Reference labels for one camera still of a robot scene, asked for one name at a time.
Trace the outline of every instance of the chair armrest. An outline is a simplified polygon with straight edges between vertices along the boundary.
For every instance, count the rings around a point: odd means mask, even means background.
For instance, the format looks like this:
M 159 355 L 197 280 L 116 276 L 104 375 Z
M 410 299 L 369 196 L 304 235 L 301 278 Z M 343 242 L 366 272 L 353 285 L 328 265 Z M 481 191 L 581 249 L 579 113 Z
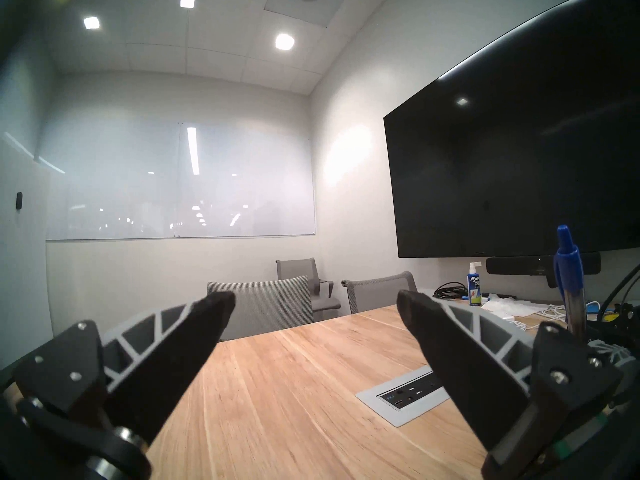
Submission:
M 322 280 L 320 279 L 320 283 L 326 282 L 329 284 L 329 297 L 331 297 L 331 293 L 334 291 L 334 281 L 333 280 Z

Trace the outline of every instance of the pen cap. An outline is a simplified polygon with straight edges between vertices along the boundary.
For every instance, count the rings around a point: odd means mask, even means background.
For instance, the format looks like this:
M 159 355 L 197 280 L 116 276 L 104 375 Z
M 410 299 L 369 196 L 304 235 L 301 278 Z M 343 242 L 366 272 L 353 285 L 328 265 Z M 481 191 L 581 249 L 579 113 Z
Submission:
M 580 250 L 571 238 L 571 232 L 566 225 L 558 226 L 558 252 L 553 257 L 555 280 L 560 289 L 562 299 L 565 291 L 578 293 L 584 289 L 583 261 Z

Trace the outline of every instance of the whiteboard cleaner bottle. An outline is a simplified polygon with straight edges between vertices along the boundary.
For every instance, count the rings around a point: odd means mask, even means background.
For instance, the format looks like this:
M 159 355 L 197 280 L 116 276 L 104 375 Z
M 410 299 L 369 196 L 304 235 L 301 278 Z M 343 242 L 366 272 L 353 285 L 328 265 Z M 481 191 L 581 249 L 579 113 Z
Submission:
M 469 305 L 481 306 L 480 276 L 476 273 L 476 266 L 482 266 L 479 261 L 469 263 L 469 275 L 466 276 L 466 287 L 469 290 Z

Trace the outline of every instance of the chair back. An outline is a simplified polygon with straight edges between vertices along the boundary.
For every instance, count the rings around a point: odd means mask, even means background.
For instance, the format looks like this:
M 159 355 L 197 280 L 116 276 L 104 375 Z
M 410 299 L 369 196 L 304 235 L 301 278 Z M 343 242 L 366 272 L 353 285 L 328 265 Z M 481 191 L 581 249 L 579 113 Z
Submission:
M 418 290 L 410 271 L 371 280 L 343 280 L 342 286 L 347 288 L 352 314 L 395 305 L 398 292 L 402 289 Z
M 248 283 L 209 282 L 207 294 L 235 293 L 235 309 L 221 341 L 313 323 L 306 276 Z
M 276 260 L 276 269 L 278 270 L 279 280 L 295 279 L 296 277 L 306 275 L 311 295 L 320 295 L 320 279 L 318 277 L 315 258 L 286 261 Z

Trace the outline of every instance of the ceiling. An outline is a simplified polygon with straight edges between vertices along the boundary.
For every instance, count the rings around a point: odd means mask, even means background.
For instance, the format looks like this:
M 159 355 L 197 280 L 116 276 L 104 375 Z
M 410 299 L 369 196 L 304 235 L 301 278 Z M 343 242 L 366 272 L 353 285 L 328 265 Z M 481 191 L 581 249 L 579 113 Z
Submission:
M 318 0 L 313 10 L 299 0 L 195 0 L 191 9 L 180 0 L 70 0 L 43 32 L 63 73 L 171 72 L 308 95 L 383 1 Z M 99 29 L 85 29 L 91 16 Z M 280 33 L 295 39 L 291 50 L 275 47 Z

